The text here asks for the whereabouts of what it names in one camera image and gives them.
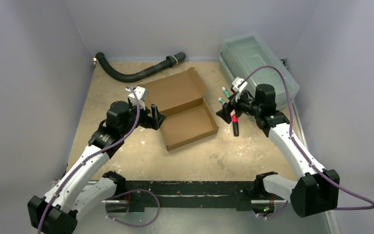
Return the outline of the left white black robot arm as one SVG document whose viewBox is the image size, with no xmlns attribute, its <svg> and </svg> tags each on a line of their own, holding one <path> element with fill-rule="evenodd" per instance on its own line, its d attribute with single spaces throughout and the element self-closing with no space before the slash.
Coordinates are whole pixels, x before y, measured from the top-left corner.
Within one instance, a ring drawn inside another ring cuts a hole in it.
<svg viewBox="0 0 374 234">
<path fill-rule="evenodd" d="M 166 118 L 154 104 L 148 108 L 138 100 L 112 103 L 71 169 L 45 195 L 29 200 L 31 225 L 39 234 L 71 234 L 79 219 L 103 200 L 122 198 L 128 207 L 132 194 L 145 189 L 128 190 L 126 179 L 114 171 L 106 172 L 92 187 L 85 187 L 137 127 L 158 130 Z"/>
</svg>

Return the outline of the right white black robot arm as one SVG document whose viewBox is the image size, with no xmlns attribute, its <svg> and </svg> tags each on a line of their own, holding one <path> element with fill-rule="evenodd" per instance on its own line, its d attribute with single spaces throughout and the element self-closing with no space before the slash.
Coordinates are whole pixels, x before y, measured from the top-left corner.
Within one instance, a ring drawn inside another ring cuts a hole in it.
<svg viewBox="0 0 374 234">
<path fill-rule="evenodd" d="M 290 202 L 300 217 L 335 209 L 340 177 L 335 170 L 327 170 L 300 145 L 290 120 L 276 108 L 274 87 L 261 84 L 255 95 L 239 85 L 233 85 L 231 91 L 217 116 L 226 123 L 233 122 L 242 114 L 254 117 L 257 126 L 279 148 L 298 178 L 291 181 L 275 172 L 259 174 L 250 191 L 259 198 L 278 195 Z"/>
</svg>

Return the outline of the brown cardboard box sheet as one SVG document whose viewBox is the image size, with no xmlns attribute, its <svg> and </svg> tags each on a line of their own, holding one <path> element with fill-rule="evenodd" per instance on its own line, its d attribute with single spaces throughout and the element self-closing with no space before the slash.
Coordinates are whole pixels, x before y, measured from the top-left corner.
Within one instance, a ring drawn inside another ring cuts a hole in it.
<svg viewBox="0 0 374 234">
<path fill-rule="evenodd" d="M 141 87 L 149 91 L 146 105 L 155 104 L 167 117 L 159 130 L 168 151 L 217 134 L 219 127 L 204 99 L 207 86 L 194 67 Z"/>
</svg>

